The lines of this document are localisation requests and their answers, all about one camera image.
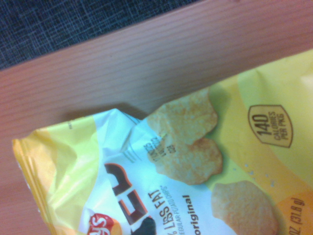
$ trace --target lay's logo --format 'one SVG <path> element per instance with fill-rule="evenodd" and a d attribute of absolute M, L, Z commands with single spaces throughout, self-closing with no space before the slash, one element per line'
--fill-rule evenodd
<path fill-rule="evenodd" d="M 122 235 L 122 229 L 115 219 L 96 213 L 90 217 L 87 235 Z"/>

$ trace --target lay's chip bag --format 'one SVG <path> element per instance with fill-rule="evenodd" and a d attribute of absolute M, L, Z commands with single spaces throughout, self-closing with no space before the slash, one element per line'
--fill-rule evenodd
<path fill-rule="evenodd" d="M 313 234 L 313 50 L 13 140 L 53 235 Z"/>

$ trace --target wooden table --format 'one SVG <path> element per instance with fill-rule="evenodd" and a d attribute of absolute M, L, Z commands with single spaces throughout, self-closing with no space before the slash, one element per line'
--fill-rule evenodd
<path fill-rule="evenodd" d="M 11 140 L 117 107 L 162 103 L 313 48 L 313 1 L 211 1 L 0 72 L 0 234 L 47 235 Z"/>

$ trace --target calorie label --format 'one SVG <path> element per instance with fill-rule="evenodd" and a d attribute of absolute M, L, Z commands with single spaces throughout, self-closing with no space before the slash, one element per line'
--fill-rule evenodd
<path fill-rule="evenodd" d="M 261 143 L 289 148 L 293 129 L 289 115 L 281 105 L 254 105 L 248 112 L 250 127 Z"/>

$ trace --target chip bag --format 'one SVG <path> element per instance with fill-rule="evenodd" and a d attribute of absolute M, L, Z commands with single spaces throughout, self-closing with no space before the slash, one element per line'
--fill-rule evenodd
<path fill-rule="evenodd" d="M 312 118 L 313 50 L 144 120 L 113 109 L 38 129 L 13 148 L 53 235 L 305 235 Z"/>

